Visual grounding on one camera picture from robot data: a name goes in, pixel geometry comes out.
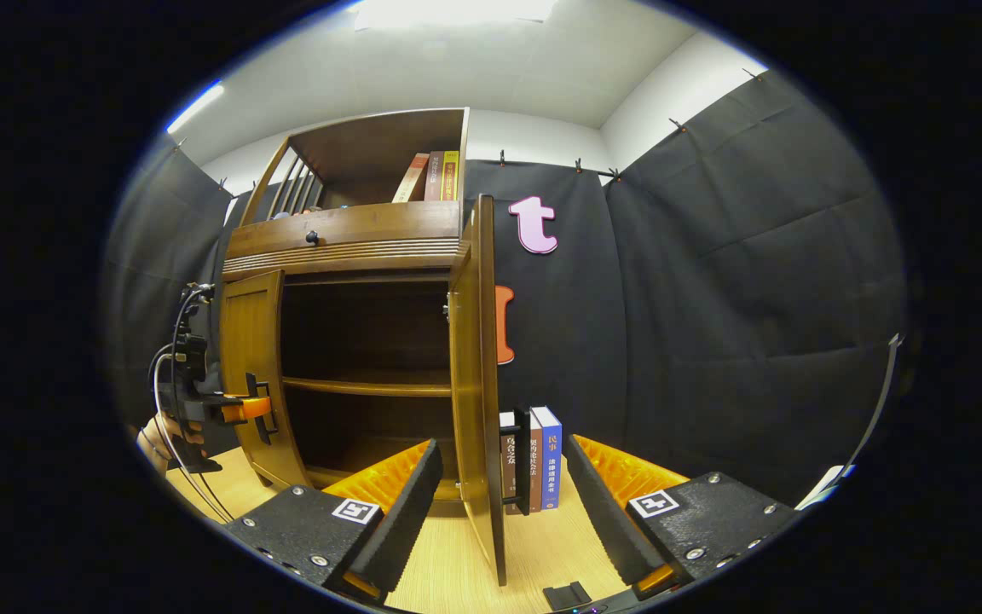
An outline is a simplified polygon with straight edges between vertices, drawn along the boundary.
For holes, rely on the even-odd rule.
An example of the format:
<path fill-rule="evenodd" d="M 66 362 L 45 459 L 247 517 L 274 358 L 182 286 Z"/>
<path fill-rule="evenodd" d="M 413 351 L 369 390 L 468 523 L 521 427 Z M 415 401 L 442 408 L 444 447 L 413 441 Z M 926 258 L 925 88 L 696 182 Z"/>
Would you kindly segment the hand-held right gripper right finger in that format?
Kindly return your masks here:
<path fill-rule="evenodd" d="M 638 598 L 719 574 L 799 513 L 724 473 L 683 477 L 580 435 L 566 438 L 565 458 L 593 529 Z"/>

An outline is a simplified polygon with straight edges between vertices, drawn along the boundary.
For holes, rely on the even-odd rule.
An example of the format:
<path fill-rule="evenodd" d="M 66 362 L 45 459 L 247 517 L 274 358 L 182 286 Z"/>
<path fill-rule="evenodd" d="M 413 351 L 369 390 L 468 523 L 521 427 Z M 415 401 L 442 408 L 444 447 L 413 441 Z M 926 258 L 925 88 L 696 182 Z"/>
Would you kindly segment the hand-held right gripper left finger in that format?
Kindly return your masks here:
<path fill-rule="evenodd" d="M 442 475 L 432 438 L 324 489 L 290 486 L 223 528 L 289 575 L 379 605 L 404 575 Z"/>

